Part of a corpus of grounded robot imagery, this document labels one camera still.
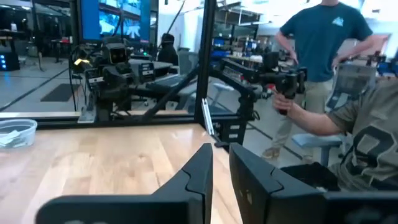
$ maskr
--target man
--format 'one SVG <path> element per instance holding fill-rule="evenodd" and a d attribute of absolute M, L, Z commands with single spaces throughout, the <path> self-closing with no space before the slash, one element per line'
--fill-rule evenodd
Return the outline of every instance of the man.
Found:
<path fill-rule="evenodd" d="M 346 190 L 398 190 L 398 79 L 385 80 L 329 114 L 305 111 L 292 100 L 276 94 L 274 108 L 287 110 L 299 127 L 317 136 L 351 133 L 353 146 L 340 164 L 329 169 L 338 186 Z M 300 165 L 292 176 L 307 181 L 322 179 L 319 164 Z"/>
<path fill-rule="evenodd" d="M 295 39 L 295 50 L 288 41 L 289 35 Z M 349 38 L 361 42 L 347 53 L 335 57 L 344 40 Z M 308 68 L 307 90 L 304 95 L 296 97 L 295 102 L 301 105 L 305 98 L 306 109 L 316 113 L 324 113 L 326 99 L 333 85 L 333 68 L 343 59 L 371 48 L 376 41 L 361 13 L 338 0 L 323 0 L 317 6 L 300 11 L 280 28 L 276 39 L 289 51 L 296 64 Z M 278 157 L 291 129 L 292 123 L 282 118 L 272 147 L 262 157 Z M 312 152 L 303 158 L 311 161 Z"/>
<path fill-rule="evenodd" d="M 172 63 L 178 65 L 178 55 L 174 49 L 174 36 L 172 34 L 163 34 L 162 36 L 162 50 L 157 56 L 160 62 Z"/>

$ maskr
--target screen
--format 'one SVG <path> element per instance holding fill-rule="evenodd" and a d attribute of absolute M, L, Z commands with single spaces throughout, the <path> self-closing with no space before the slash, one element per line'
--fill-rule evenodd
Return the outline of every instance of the screen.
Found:
<path fill-rule="evenodd" d="M 149 42 L 150 1 L 81 0 L 81 35 L 84 41 L 101 40 L 117 28 L 120 10 L 124 10 L 123 35 L 138 42 Z M 117 35 L 121 35 L 121 25 Z"/>

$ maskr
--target sneaker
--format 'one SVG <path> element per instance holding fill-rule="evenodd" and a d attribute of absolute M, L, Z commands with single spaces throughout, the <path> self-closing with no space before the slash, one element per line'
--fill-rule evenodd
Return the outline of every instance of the sneaker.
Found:
<path fill-rule="evenodd" d="M 262 154 L 261 157 L 263 159 L 277 159 L 280 154 L 280 149 L 271 147 L 269 149 L 266 149 Z"/>

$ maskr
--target handheld controller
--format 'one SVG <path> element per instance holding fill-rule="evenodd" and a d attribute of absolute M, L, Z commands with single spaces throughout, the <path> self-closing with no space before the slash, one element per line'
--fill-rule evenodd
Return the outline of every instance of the handheld controller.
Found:
<path fill-rule="evenodd" d="M 296 94 L 304 94 L 305 81 L 307 81 L 307 69 L 299 68 L 288 72 L 273 74 L 262 74 L 259 81 L 263 85 L 274 84 L 278 93 L 283 94 L 287 99 L 293 100 Z M 279 110 L 281 115 L 286 115 L 286 110 Z"/>

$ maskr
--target gray t-shirt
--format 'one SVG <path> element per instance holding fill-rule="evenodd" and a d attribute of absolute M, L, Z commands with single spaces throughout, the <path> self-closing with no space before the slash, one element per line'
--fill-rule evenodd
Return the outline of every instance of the gray t-shirt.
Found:
<path fill-rule="evenodd" d="M 398 190 L 398 80 L 386 80 L 328 114 L 354 144 L 330 167 L 348 190 Z"/>

